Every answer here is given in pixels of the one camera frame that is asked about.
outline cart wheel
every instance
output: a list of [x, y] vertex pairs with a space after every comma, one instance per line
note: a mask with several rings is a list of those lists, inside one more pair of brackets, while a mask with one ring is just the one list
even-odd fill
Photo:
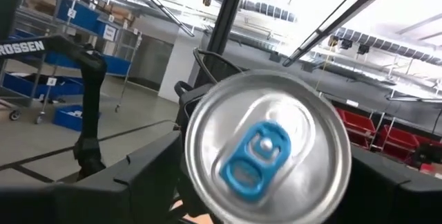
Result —
[[9, 119], [12, 121], [18, 120], [21, 117], [21, 112], [18, 110], [14, 110], [9, 113]]
[[35, 119], [35, 124], [40, 124], [42, 121], [43, 121], [43, 118], [42, 118], [41, 116], [38, 116], [38, 117]]

